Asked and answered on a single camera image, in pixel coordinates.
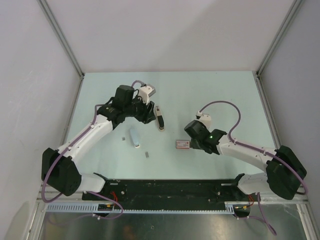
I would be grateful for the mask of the beige black stapler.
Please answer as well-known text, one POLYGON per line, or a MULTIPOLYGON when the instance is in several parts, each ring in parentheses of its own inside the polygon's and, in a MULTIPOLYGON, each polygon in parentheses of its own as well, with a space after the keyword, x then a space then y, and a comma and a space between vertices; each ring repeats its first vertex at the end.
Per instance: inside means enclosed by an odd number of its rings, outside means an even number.
POLYGON ((155 106, 155 115, 156 115, 158 129, 163 132, 165 130, 165 122, 164 122, 161 109, 158 105, 155 106))

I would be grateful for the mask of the red white staple box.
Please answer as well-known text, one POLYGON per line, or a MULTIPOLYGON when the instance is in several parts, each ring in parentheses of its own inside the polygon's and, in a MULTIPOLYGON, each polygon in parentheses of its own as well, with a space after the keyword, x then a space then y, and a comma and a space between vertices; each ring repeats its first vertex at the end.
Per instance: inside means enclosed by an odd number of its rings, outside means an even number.
POLYGON ((190 149, 191 141, 190 140, 177 140, 176 149, 190 149))

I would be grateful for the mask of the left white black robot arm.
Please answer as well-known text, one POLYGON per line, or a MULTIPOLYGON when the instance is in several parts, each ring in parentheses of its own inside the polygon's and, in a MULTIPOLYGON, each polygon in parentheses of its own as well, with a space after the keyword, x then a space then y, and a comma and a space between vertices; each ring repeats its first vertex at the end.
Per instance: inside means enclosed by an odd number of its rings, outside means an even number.
POLYGON ((156 93, 153 86, 143 84, 139 89, 120 85, 105 104, 94 107, 93 119, 73 139, 57 149, 47 148, 42 154, 41 179, 43 187, 50 186, 60 195, 93 192, 100 200, 110 196, 106 178, 97 173, 80 173, 83 156, 104 136, 111 133, 126 118, 148 124, 156 119, 155 104, 150 100, 156 93))

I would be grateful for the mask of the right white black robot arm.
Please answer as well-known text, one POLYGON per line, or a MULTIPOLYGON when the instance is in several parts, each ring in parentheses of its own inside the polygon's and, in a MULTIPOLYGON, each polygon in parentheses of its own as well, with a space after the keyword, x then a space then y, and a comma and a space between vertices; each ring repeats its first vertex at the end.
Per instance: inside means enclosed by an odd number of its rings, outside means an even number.
POLYGON ((209 131, 198 119, 188 123, 184 131, 190 137, 191 148, 232 157, 262 171, 236 177, 236 185, 230 188, 230 194, 237 201, 242 201, 250 194, 264 192, 273 192, 282 199, 292 200, 307 175, 293 151, 284 145, 279 149, 252 147, 231 140, 225 131, 209 131))

